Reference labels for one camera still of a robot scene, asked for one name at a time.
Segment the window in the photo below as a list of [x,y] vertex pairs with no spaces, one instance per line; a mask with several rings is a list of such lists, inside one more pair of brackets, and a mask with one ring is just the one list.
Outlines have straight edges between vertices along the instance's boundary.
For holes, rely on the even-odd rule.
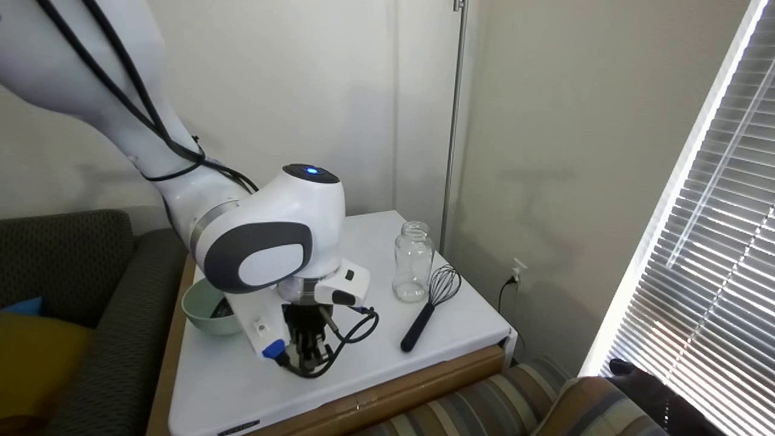
[[775,6],[750,2],[581,368],[617,356],[775,433]]

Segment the bowl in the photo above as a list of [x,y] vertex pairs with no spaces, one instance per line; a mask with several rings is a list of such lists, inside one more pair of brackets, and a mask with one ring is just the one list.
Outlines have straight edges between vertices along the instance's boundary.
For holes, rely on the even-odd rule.
[[181,299],[181,310],[193,328],[209,334],[227,336],[239,333],[235,312],[216,317],[216,307],[222,310],[226,296],[211,280],[195,280]]

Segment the wall outlet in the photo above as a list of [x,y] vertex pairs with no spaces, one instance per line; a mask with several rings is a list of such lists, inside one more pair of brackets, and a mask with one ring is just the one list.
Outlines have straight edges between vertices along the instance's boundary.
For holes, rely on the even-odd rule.
[[513,276],[513,280],[520,280],[520,276],[522,276],[522,271],[527,268],[527,264],[520,261],[519,256],[510,256],[510,260],[513,260],[513,264],[510,264],[510,276]]

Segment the gray couch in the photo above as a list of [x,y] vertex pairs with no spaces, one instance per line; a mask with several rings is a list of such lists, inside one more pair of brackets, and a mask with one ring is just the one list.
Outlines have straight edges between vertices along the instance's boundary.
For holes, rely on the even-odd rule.
[[0,220],[0,306],[40,296],[40,314],[95,328],[45,433],[143,433],[183,247],[134,234],[120,210]]

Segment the whisk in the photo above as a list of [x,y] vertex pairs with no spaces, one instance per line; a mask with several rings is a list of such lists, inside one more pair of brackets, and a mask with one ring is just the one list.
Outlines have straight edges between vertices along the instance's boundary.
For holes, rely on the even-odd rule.
[[439,266],[430,273],[428,280],[428,303],[421,307],[421,312],[417,314],[413,324],[410,328],[407,336],[401,340],[401,351],[410,354],[421,334],[421,329],[428,324],[435,306],[451,300],[463,285],[459,273],[455,273],[452,266]]

